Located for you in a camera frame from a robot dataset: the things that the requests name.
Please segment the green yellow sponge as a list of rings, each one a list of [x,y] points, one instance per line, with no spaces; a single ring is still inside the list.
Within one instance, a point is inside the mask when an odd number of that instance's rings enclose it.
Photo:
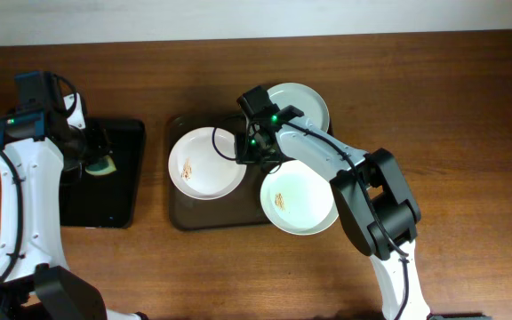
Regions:
[[[106,176],[116,171],[116,165],[111,156],[104,156],[95,164],[86,165],[84,170],[92,176]]]

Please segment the light grey plate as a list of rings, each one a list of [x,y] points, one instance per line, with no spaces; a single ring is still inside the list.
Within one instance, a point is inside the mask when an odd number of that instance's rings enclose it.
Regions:
[[[321,95],[314,89],[297,83],[283,83],[268,89],[270,100],[280,108],[294,106],[303,111],[313,125],[328,132],[330,115]]]

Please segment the pink plate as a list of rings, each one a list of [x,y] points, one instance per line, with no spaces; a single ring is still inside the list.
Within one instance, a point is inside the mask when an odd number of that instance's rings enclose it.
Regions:
[[[223,158],[235,155],[235,137],[213,127],[202,127],[185,133],[172,147],[168,172],[173,185],[186,196],[198,200],[214,200],[226,196],[242,182],[247,166]]]

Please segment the cream white plate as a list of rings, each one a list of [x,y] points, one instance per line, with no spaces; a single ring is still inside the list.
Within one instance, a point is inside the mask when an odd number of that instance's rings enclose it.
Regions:
[[[321,233],[339,218],[329,182],[297,160],[266,175],[260,204],[273,225],[296,236]]]

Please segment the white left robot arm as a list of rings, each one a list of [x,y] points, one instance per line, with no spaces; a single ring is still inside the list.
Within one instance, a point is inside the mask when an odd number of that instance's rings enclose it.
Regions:
[[[106,131],[85,121],[84,99],[64,76],[14,78],[18,105],[0,118],[0,319],[143,319],[106,307],[73,274],[60,235],[60,178],[115,171]]]

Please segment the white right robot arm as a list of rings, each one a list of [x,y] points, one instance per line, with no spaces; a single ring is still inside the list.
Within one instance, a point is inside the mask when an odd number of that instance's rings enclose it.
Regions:
[[[394,156],[352,148],[315,128],[294,106],[243,106],[247,133],[236,160],[248,164],[286,156],[299,160],[331,187],[343,230],[373,265],[387,319],[431,317],[415,262],[421,212]]]

